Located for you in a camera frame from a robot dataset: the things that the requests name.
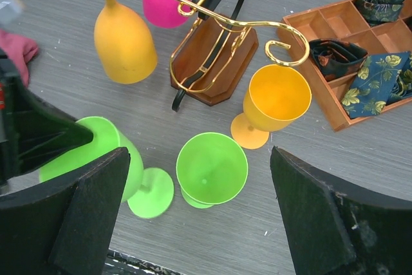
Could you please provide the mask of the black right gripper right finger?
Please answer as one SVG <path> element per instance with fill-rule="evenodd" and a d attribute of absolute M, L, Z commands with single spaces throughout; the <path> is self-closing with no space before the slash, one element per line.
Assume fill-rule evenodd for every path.
<path fill-rule="evenodd" d="M 411 274 L 411 201 L 278 147 L 270 170 L 296 274 Z"/>

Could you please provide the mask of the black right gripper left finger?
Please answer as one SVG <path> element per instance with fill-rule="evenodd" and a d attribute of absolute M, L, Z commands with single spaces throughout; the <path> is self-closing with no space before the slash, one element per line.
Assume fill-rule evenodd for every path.
<path fill-rule="evenodd" d="M 125 147 L 1 197 L 1 274 L 102 274 L 130 156 Z"/>

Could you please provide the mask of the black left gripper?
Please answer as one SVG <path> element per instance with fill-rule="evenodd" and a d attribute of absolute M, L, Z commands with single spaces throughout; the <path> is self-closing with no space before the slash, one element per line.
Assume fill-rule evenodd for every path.
<path fill-rule="evenodd" d="M 9 179 L 31 173 L 93 140 L 90 129 L 25 88 L 1 51 L 1 194 Z"/>

